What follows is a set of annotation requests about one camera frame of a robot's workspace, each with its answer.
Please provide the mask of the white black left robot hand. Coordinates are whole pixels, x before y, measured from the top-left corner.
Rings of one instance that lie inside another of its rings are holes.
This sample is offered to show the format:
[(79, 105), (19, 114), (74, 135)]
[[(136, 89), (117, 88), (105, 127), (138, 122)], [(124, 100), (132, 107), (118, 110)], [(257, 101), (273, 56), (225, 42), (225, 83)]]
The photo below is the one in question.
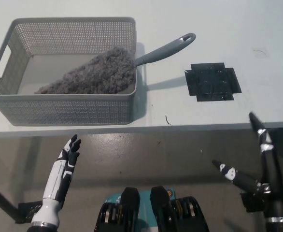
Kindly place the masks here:
[(71, 184), (81, 140), (74, 135), (62, 148), (57, 160), (54, 162), (49, 174), (42, 206), (33, 216), (29, 232), (56, 232), (59, 228), (59, 211)]

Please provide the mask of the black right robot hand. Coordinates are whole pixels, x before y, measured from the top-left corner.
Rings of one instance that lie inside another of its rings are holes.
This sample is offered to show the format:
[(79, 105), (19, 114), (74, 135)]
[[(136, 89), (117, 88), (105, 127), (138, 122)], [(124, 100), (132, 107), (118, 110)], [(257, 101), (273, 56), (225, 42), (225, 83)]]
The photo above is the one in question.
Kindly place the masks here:
[(241, 199), (247, 212), (263, 212), (267, 222), (283, 223), (283, 178), (275, 143), (269, 130), (253, 112), (249, 114), (249, 119), (258, 140), (261, 179), (218, 160), (212, 160), (212, 163), (229, 182), (244, 191)]

